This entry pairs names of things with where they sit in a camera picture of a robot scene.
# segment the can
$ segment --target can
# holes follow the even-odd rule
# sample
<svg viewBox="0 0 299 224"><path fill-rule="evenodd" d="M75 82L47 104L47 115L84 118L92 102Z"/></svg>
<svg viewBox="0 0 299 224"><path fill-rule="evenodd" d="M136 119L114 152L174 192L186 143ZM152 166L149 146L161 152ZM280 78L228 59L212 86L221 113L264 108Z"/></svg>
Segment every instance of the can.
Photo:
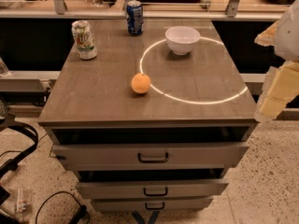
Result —
<svg viewBox="0 0 299 224"><path fill-rule="evenodd" d="M96 57L97 48L94 43L93 29L87 21L74 21L72 23L72 34L81 59L90 60Z"/></svg>
<svg viewBox="0 0 299 224"><path fill-rule="evenodd" d="M139 1L130 1L126 8L128 32L131 35L143 33L143 8Z"/></svg>

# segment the black handle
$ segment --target black handle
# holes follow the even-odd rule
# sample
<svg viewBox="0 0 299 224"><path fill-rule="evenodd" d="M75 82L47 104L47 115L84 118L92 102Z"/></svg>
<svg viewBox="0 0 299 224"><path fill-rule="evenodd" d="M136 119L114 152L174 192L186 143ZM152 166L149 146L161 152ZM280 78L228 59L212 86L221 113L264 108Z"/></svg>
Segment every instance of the black handle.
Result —
<svg viewBox="0 0 299 224"><path fill-rule="evenodd" d="M165 203L162 202L162 206L161 207L148 207L148 204L146 203L146 209L149 210L149 211L152 211L152 210L163 210L165 208Z"/></svg>
<svg viewBox="0 0 299 224"><path fill-rule="evenodd" d="M168 194L168 188L165 188L165 193L161 193L161 194L148 194L147 189L143 188L143 193L147 197L163 197L163 196L166 196Z"/></svg>
<svg viewBox="0 0 299 224"><path fill-rule="evenodd" d="M163 160L160 160L160 161L144 161L142 160L142 157L141 157L141 153L138 153L138 160L142 163L163 163L163 162L167 162L169 160L169 155L168 153L166 152L165 153L165 159Z"/></svg>

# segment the drawer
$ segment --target drawer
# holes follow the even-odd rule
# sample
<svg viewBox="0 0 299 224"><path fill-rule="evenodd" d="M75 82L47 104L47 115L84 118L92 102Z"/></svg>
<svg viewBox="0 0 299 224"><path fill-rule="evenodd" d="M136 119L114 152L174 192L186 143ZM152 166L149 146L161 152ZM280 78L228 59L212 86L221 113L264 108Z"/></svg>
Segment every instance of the drawer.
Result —
<svg viewBox="0 0 299 224"><path fill-rule="evenodd" d="M235 167L246 153L246 142L55 145L66 170L150 170Z"/></svg>
<svg viewBox="0 0 299 224"><path fill-rule="evenodd" d="M154 199L154 200L92 200L95 211L135 211L135 210L170 210L170 209L203 209L208 207L212 198L190 199Z"/></svg>
<svg viewBox="0 0 299 224"><path fill-rule="evenodd" d="M223 179L82 183L76 189L84 199L135 199L204 197L221 195Z"/></svg>

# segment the orange fruit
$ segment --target orange fruit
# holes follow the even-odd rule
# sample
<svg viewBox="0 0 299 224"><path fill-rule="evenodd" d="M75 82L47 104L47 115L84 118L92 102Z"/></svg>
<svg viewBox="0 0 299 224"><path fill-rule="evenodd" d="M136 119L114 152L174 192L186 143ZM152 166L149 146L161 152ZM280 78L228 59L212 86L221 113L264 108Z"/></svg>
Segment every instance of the orange fruit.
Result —
<svg viewBox="0 0 299 224"><path fill-rule="evenodd" d="M146 93L150 89L150 77L143 73L137 73L133 76L131 87L136 93Z"/></svg>

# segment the terrazzo floor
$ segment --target terrazzo floor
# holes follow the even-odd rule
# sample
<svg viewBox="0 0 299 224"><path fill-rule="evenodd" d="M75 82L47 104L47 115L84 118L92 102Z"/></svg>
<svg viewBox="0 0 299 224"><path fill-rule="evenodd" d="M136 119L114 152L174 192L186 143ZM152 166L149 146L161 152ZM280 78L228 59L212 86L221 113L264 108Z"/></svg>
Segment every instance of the terrazzo floor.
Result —
<svg viewBox="0 0 299 224"><path fill-rule="evenodd" d="M18 118L36 127L39 137L46 132L36 118ZM156 224L296 224L299 223L299 122L272 121L259 124L249 138L249 150L234 169L226 174L230 184L221 196L215 196L204 210L161 211ZM0 154L7 150L23 150L31 141L9 129L0 132ZM92 224L134 224L131 212L97 213L88 200L82 200L75 189L77 178L64 170L52 157L52 143L46 135L37 150L23 160L17 171L7 173L1 186L10 197L0 208L12 216L17 191L29 204L23 223L36 223L36 213L50 195L58 191L74 194L87 206ZM8 153L0 164L14 157ZM44 204L38 224L68 223L78 210L76 201L61 193ZM139 212L148 223L151 212ZM85 218L79 223L87 223Z"/></svg>

